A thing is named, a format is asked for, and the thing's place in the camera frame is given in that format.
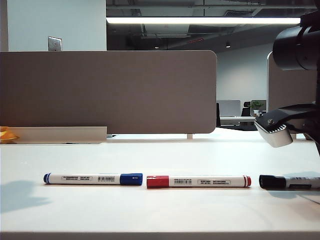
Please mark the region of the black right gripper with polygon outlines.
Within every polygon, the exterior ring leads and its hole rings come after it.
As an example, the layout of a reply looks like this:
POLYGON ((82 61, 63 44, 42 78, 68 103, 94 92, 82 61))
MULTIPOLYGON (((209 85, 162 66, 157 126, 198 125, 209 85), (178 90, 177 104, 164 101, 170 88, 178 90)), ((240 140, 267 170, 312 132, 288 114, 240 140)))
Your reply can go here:
POLYGON ((320 118, 316 116, 294 116, 287 121, 291 133, 304 134, 308 140, 315 142, 320 153, 320 118))

